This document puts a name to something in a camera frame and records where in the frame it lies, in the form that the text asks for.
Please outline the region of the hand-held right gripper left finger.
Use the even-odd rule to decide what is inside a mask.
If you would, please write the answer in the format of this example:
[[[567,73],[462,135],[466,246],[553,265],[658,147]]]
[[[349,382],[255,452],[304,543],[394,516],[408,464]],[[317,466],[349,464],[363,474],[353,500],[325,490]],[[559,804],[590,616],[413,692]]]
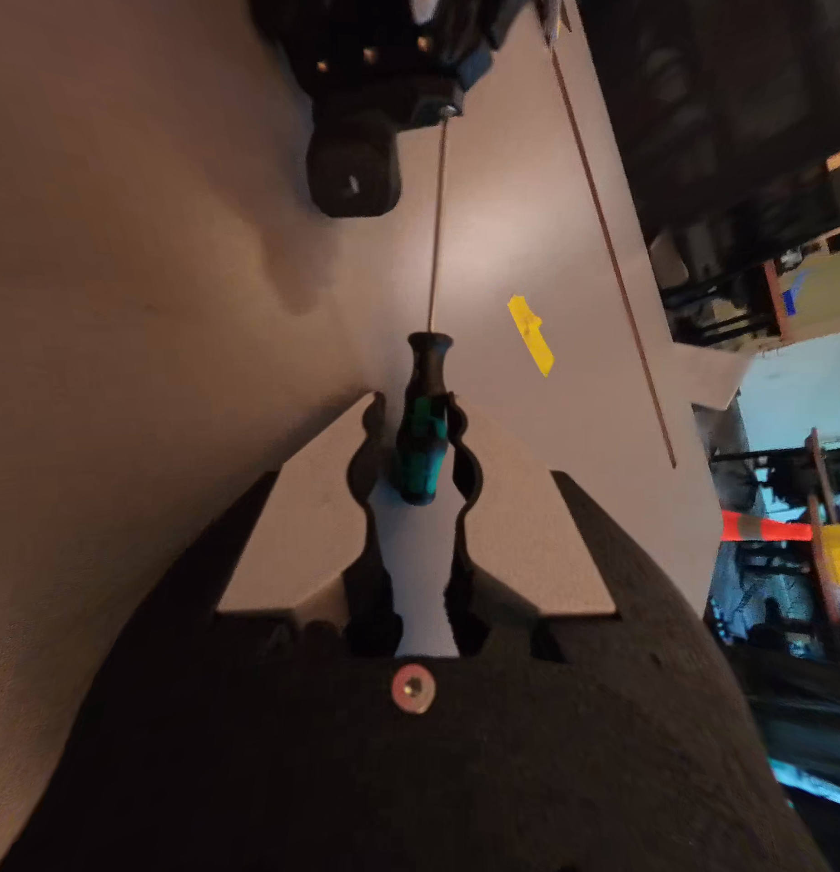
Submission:
[[[357,656],[392,657],[403,637],[370,496],[386,402],[361,396],[276,474],[217,605],[290,630],[327,624]]]

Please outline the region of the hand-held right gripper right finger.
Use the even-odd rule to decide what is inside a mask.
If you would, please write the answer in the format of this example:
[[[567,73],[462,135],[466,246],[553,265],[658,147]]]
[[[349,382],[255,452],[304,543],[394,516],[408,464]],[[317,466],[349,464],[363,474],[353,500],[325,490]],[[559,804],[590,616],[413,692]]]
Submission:
[[[464,499],[446,587],[458,655],[480,655],[503,631],[532,656],[561,660],[553,628],[618,618],[613,597],[552,470],[463,397],[447,400],[452,480]]]

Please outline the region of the green black screwdriver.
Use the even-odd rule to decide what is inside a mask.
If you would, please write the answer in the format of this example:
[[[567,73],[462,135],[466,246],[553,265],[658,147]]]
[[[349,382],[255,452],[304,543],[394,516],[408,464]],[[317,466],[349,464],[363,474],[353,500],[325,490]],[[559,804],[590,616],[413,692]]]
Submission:
[[[395,438],[397,488],[403,501],[415,507],[427,506],[436,498],[448,446],[448,391],[444,368],[453,339],[436,331],[436,305],[440,284],[448,123],[454,116],[454,110],[445,110],[440,124],[426,330],[408,336],[413,366]]]

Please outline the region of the black plastic spring clamp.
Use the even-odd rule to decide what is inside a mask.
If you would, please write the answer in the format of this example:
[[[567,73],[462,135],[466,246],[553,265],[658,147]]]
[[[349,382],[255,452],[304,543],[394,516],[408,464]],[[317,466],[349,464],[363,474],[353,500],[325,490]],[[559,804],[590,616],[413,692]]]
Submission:
[[[464,113],[524,1],[442,1],[419,23],[408,1],[251,1],[258,35],[280,49],[312,104],[305,155],[328,217],[378,217],[402,194],[399,134]]]

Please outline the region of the yellow tape piece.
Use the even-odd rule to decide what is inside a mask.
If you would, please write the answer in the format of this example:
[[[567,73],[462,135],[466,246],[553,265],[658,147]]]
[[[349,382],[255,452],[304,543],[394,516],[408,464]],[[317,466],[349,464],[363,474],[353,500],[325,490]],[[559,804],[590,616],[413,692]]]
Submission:
[[[541,331],[541,317],[532,310],[524,296],[512,296],[508,301],[508,310],[532,360],[541,375],[548,377],[555,364],[555,355]]]

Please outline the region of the orange traffic cone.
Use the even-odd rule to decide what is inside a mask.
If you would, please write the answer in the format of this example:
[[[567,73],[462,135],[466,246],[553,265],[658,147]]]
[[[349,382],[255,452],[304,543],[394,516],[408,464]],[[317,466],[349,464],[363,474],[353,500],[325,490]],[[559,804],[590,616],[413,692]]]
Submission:
[[[722,510],[721,517],[721,542],[811,542],[814,539],[814,530],[809,523],[783,522],[731,510]]]

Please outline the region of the white paper sheet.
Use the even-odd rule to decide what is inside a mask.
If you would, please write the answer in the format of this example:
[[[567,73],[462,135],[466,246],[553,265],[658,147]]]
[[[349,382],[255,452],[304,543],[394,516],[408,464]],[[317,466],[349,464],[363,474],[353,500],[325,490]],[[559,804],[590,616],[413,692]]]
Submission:
[[[692,406],[726,411],[736,398],[754,354],[673,343],[674,371]]]

